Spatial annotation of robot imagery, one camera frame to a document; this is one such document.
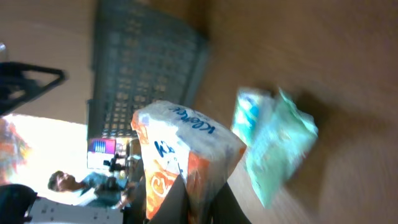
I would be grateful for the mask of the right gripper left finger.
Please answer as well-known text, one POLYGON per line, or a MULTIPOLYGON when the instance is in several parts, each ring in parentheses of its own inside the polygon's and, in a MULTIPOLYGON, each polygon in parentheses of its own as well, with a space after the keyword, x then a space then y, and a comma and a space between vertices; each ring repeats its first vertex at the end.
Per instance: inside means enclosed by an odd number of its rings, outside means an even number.
POLYGON ((148 224, 189 224, 189 199, 182 176, 171 186, 157 213, 148 224))

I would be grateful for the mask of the small green tissue packet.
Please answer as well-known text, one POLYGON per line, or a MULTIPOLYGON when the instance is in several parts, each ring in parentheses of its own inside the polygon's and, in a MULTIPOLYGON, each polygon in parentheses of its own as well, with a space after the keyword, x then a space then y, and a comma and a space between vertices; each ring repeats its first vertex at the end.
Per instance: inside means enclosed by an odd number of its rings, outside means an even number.
POLYGON ((238 90, 231 130, 247 147, 253 142, 259 120, 269 112, 273 102, 269 91, 249 87, 238 90))

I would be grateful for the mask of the small orange tissue packet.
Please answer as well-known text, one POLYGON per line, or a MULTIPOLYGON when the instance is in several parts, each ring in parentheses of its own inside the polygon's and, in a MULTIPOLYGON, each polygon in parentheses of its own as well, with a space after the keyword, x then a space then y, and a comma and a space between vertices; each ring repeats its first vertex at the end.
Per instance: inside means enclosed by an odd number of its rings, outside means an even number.
POLYGON ((201 221, 205 205, 227 182, 247 146, 222 124, 193 109, 156 101, 137 110, 132 129, 141 145, 146 177, 146 217, 159 211, 177 177, 201 221))

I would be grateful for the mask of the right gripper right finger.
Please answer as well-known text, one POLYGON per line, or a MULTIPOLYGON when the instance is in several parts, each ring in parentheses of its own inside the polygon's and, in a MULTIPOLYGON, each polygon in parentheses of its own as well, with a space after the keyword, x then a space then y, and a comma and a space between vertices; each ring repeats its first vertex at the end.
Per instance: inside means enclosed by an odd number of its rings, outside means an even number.
POLYGON ((230 186, 225 183, 211 203, 213 224, 251 224, 230 186))

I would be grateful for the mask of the teal wet wipes packet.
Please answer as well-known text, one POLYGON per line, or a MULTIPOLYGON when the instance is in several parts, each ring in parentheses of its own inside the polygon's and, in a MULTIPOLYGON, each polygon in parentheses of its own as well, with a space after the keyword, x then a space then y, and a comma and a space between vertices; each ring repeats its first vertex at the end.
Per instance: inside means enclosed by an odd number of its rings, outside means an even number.
POLYGON ((313 116, 300 111, 284 90, 257 125, 246 156, 252 188, 263 207, 269 207, 278 190, 306 158, 318 138, 313 116))

